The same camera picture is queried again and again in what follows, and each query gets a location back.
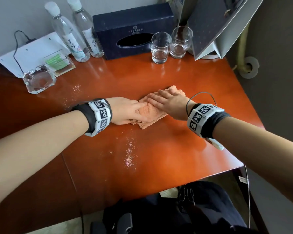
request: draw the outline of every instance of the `floor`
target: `floor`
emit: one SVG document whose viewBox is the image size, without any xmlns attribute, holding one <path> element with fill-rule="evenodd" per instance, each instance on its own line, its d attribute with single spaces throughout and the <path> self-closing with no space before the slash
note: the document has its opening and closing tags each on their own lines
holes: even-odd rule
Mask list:
<svg viewBox="0 0 293 234">
<path fill-rule="evenodd" d="M 203 179 L 204 181 L 215 182 L 220 185 L 230 196 L 232 203 L 235 208 L 241 214 L 245 223 L 248 223 L 249 219 L 249 209 L 246 204 L 241 190 L 235 180 L 233 173 L 231 171 L 220 173 L 211 177 Z M 160 192 L 162 197 L 176 197 L 178 194 L 177 189 L 169 189 Z M 90 223 L 93 221 L 102 221 L 103 211 L 94 212 L 84 216 L 84 233 L 89 233 Z M 257 229 L 253 218 L 251 217 L 251 228 Z M 62 223 L 52 225 L 50 227 L 42 228 L 28 234 L 80 234 L 82 233 L 82 225 L 80 217 L 68 220 Z"/>
</svg>

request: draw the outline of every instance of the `hand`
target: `hand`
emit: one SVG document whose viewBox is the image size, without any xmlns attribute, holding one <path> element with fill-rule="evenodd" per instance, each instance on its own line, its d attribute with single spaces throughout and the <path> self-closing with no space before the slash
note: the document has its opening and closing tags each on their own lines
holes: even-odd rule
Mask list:
<svg viewBox="0 0 293 234">
<path fill-rule="evenodd" d="M 174 93 L 171 90 L 169 92 L 159 90 L 158 93 L 159 95 L 149 94 L 148 102 L 154 107 L 163 110 L 174 119 L 183 121 L 188 119 L 186 104 L 189 98 L 179 93 Z M 188 103 L 188 112 L 190 112 L 195 104 L 192 100 Z"/>
<path fill-rule="evenodd" d="M 116 125 L 129 124 L 132 119 L 138 121 L 148 121 L 144 116 L 138 112 L 139 108 L 146 106 L 147 103 L 139 103 L 136 100 L 129 100 L 123 97 L 114 97 L 106 99 L 112 109 L 113 117 L 111 122 Z"/>
</svg>

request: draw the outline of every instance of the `white cable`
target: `white cable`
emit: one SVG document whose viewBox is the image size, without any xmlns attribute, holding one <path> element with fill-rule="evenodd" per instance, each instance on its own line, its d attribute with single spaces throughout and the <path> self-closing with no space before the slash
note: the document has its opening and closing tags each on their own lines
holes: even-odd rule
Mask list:
<svg viewBox="0 0 293 234">
<path fill-rule="evenodd" d="M 250 201 L 250 181 L 248 179 L 247 169 L 245 167 L 246 179 L 247 179 L 247 188 L 248 188 L 248 228 L 251 228 L 251 201 Z"/>
</svg>

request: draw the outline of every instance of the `logo on tissue box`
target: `logo on tissue box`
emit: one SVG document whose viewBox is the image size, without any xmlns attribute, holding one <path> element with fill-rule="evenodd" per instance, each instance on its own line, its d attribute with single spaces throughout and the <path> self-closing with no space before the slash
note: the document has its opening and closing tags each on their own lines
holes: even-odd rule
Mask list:
<svg viewBox="0 0 293 234">
<path fill-rule="evenodd" d="M 136 33 L 136 32 L 139 32 L 139 31 L 142 31 L 143 29 L 138 29 L 138 27 L 136 25 L 133 26 L 133 30 L 129 30 L 128 32 L 129 33 Z"/>
</svg>

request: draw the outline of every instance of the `wooden table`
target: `wooden table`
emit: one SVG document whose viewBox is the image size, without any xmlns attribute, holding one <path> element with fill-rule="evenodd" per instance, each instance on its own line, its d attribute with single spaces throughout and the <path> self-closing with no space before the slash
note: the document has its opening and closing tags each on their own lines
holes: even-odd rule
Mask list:
<svg viewBox="0 0 293 234">
<path fill-rule="evenodd" d="M 37 95 L 29 94 L 21 79 L 0 77 L 0 138 L 65 113 L 81 101 L 114 96 L 139 100 L 171 85 L 190 97 L 208 91 L 229 114 L 262 127 L 225 59 L 194 61 L 187 54 L 157 65 L 151 54 L 142 54 L 75 64 L 55 86 Z M 213 103 L 208 94 L 194 100 Z M 144 197 L 243 165 L 170 116 L 145 130 L 111 125 L 93 138 L 83 135 L 63 155 L 77 194 L 57 156 L 0 204 L 0 233 L 25 233 L 77 217 L 77 199 L 87 214 L 121 198 Z"/>
</svg>

